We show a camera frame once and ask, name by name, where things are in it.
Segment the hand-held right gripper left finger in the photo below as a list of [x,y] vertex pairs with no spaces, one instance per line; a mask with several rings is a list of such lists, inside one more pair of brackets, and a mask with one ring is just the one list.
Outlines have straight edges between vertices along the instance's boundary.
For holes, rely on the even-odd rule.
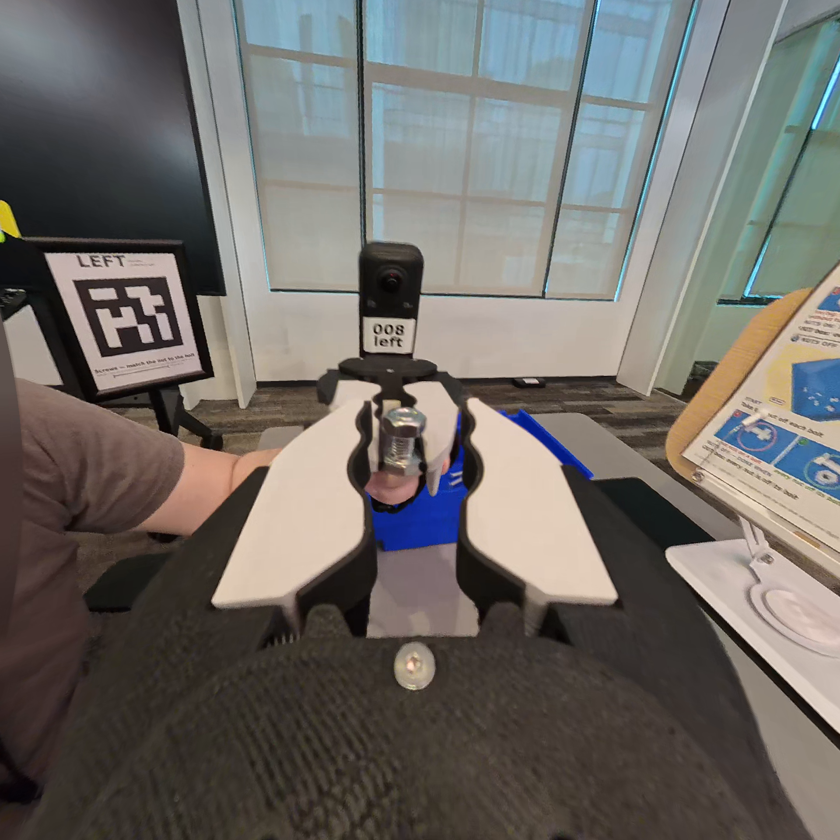
[[273,459],[212,597],[218,610],[271,606],[302,630],[311,609],[369,606],[377,576],[372,404],[352,398]]

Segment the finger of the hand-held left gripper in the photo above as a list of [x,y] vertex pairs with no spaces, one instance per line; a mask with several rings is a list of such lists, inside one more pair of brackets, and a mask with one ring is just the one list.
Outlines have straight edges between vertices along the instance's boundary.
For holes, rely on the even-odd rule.
[[459,398],[453,397],[439,381],[420,381],[404,386],[415,399],[414,407],[426,417],[422,432],[425,484],[431,497],[438,493],[441,479],[456,456],[459,422]]
[[371,441],[368,446],[368,456],[371,473],[375,474],[380,471],[382,453],[380,441],[382,387],[374,382],[339,380],[331,400],[331,413],[338,412],[353,401],[371,403]]

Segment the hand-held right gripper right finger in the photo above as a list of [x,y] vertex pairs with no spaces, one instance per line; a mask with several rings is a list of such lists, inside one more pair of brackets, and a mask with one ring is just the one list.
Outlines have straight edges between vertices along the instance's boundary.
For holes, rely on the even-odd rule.
[[619,595],[561,462],[476,397],[460,426],[466,495],[456,580],[479,621],[510,603],[533,635],[552,606],[615,606]]

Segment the silver bolt with nut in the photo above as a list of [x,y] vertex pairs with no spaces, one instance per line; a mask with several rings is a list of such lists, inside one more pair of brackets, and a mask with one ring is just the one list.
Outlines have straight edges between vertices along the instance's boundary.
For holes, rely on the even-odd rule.
[[393,407],[384,412],[380,421],[380,434],[386,438],[408,440],[423,435],[427,418],[413,406]]

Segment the blue plastic bin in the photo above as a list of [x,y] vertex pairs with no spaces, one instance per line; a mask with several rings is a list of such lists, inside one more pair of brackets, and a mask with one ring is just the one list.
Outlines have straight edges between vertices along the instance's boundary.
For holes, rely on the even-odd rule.
[[[593,478],[592,471],[526,411],[501,414],[540,441],[563,466],[575,467],[588,480]],[[463,468],[463,449],[457,442],[449,471],[442,476],[435,496],[423,488],[409,505],[399,509],[375,509],[373,523],[378,548],[383,551],[415,550],[456,543],[459,512],[467,494]]]

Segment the person's left hand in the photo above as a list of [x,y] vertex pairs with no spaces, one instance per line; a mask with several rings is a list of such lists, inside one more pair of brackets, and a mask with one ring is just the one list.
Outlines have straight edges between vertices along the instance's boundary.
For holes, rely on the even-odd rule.
[[421,484],[425,480],[427,494],[434,497],[438,494],[440,481],[451,463],[450,455],[440,461],[439,464],[434,463],[433,467],[438,467],[438,469],[432,473],[432,481],[429,482],[426,474],[420,470],[419,462],[409,465],[414,469],[414,472],[408,474],[404,470],[395,471],[386,462],[382,462],[384,468],[371,475],[364,489],[373,499],[388,506],[396,506],[413,499],[418,491],[423,493]]

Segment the black pad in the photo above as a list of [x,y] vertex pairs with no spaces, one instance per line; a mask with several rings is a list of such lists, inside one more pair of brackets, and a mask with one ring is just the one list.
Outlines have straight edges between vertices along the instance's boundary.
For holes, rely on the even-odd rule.
[[597,479],[594,484],[661,550],[714,538],[640,478]]

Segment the large multi-pane window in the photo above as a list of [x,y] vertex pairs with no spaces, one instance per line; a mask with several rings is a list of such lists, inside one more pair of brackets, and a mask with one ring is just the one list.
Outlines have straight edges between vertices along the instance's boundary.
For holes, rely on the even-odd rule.
[[697,2],[234,2],[272,291],[613,301]]

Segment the rounded wooden backing board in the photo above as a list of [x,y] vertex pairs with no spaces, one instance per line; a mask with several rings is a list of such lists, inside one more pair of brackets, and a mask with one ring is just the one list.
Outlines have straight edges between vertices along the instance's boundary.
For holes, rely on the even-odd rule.
[[696,466],[684,451],[739,389],[812,290],[806,287],[790,292],[756,314],[669,429],[665,455],[670,468],[688,487],[697,485]]

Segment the black framed marker sign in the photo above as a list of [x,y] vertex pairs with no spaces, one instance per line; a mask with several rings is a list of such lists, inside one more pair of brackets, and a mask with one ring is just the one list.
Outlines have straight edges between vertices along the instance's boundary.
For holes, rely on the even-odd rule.
[[186,410],[181,386],[214,377],[177,240],[27,237],[45,261],[29,282],[61,389],[87,403],[148,407],[157,427],[219,451],[223,436]]

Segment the laminated instruction sheet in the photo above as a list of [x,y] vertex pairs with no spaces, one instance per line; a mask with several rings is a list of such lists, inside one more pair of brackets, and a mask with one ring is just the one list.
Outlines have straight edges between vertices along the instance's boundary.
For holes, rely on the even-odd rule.
[[780,539],[838,554],[839,268],[813,287],[739,389],[684,451],[694,479]]

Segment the small glass window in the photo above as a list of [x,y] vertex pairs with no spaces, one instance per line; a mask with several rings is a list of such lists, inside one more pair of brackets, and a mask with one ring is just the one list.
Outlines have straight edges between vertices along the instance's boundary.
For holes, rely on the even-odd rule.
[[720,303],[766,302],[838,261],[838,15],[773,46],[721,196]]

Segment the large black wall display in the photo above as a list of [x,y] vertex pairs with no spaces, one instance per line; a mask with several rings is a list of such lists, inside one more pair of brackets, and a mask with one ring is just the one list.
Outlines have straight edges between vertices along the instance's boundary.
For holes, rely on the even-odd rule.
[[178,9],[1,2],[1,197],[29,237],[181,241],[223,296]]

